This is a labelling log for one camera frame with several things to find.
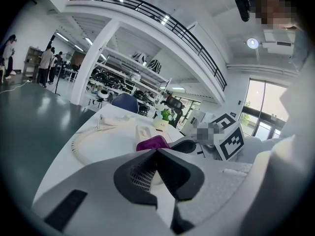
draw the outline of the white cable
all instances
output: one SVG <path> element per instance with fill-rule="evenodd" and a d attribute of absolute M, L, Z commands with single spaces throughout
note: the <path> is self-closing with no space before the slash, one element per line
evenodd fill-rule
<path fill-rule="evenodd" d="M 24 86 L 26 83 L 28 83 L 28 82 L 30 82 L 30 81 L 28 81 L 28 80 L 23 80 L 23 82 L 24 82 L 23 85 L 17 86 L 17 87 L 15 87 L 15 88 L 12 89 L 12 90 L 2 91 L 2 92 L 0 92 L 0 94 L 2 94 L 3 92 L 11 92 L 11 91 L 14 91 L 16 88 L 20 88 L 20 87 Z"/>
<path fill-rule="evenodd" d="M 124 125 L 127 125 L 130 123 L 131 120 L 133 120 L 133 118 L 130 118 L 128 121 L 126 121 L 125 123 L 122 123 L 120 125 L 117 125 L 117 126 L 112 126 L 112 125 L 107 125 L 107 126 L 99 126 L 99 121 L 103 119 L 103 116 L 100 115 L 100 118 L 97 120 L 97 126 L 84 132 L 83 134 L 79 135 L 76 139 L 74 139 L 72 141 L 72 144 L 71 144 L 71 150 L 74 154 L 74 156 L 83 164 L 83 165 L 88 165 L 88 164 L 91 164 L 92 161 L 90 159 L 88 159 L 86 156 L 82 155 L 80 153 L 80 150 L 79 150 L 79 145 L 80 143 L 85 139 L 87 138 L 89 135 L 93 134 L 93 133 L 96 133 L 96 132 L 99 132 L 99 131 L 106 131 L 106 130 L 109 130 L 109 129 L 114 129 L 114 128 L 117 128 L 117 127 L 122 127 Z"/>

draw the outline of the white desk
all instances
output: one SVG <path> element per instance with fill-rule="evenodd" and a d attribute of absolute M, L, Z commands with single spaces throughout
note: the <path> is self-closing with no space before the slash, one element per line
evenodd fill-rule
<path fill-rule="evenodd" d="M 167 133 L 158 132 L 153 127 L 153 119 L 134 114 L 110 104 L 105 105 L 98 112 L 96 112 L 95 115 L 93 115 L 77 131 L 76 134 L 71 137 L 71 139 L 59 152 L 53 163 L 50 165 L 43 180 L 41 181 L 33 203 L 37 201 L 44 192 L 48 191 L 56 184 L 60 183 L 79 169 L 83 168 L 83 165 L 74 157 L 71 151 L 71 143 L 74 138 L 79 135 L 79 133 L 95 127 L 97 125 L 99 115 L 101 114 L 107 118 L 117 118 L 123 117 L 125 115 L 132 116 L 135 117 L 135 124 L 130 125 L 128 128 L 115 128 L 113 130 L 98 132 L 87 137 L 80 144 L 79 148 L 80 152 L 93 162 L 135 152 L 136 125 L 149 127 L 152 136 L 162 135 L 168 143 L 174 142 L 183 137 L 182 134 L 171 125 L 169 125 Z"/>

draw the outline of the green floor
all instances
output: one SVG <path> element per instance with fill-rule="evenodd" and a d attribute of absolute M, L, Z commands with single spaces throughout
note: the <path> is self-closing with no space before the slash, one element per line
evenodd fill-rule
<path fill-rule="evenodd" d="M 13 76 L 0 92 L 22 81 Z M 93 114 L 34 83 L 0 94 L 1 176 L 15 201 L 31 207 L 50 164 Z"/>

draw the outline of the zebra pattern object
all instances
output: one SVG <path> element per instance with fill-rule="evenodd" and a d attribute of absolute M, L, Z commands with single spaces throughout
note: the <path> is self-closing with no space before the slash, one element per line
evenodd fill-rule
<path fill-rule="evenodd" d="M 143 64 L 146 61 L 147 55 L 143 52 L 137 51 L 131 57 L 133 60 L 137 61 L 140 64 Z"/>
<path fill-rule="evenodd" d="M 161 67 L 160 62 L 157 59 L 152 60 L 148 65 L 148 68 L 156 73 L 160 73 Z"/>

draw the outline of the person standing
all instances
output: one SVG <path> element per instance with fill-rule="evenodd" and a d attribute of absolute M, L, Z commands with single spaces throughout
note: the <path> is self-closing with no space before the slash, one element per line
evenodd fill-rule
<path fill-rule="evenodd" d="M 41 62 L 38 70 L 38 76 L 37 76 L 37 84 L 39 84 L 40 81 L 43 82 L 44 88 L 46 87 L 46 78 L 47 78 L 47 72 L 50 62 L 53 60 L 54 54 L 51 51 L 51 45 L 47 46 L 47 49 L 45 52 L 43 52 L 41 56 Z"/>
<path fill-rule="evenodd" d="M 49 71 L 49 82 L 48 82 L 49 84 L 53 84 L 54 83 L 54 78 L 55 78 L 55 74 L 56 74 L 56 67 L 57 67 L 57 64 L 61 60 L 61 55 L 62 54 L 63 54 L 62 52 L 59 52 L 57 55 L 55 55 L 55 57 L 51 61 L 50 71 Z"/>
<path fill-rule="evenodd" d="M 4 48 L 3 55 L 2 55 L 2 58 L 4 61 L 4 66 L 6 69 L 6 72 L 5 72 L 5 79 L 6 80 L 11 79 L 10 74 L 12 74 L 12 75 L 16 74 L 12 70 L 12 65 L 9 66 L 9 59 L 10 59 L 10 57 L 12 58 L 12 55 L 14 54 L 14 41 L 15 41 L 15 35 L 11 35 L 5 44 L 5 48 Z"/>

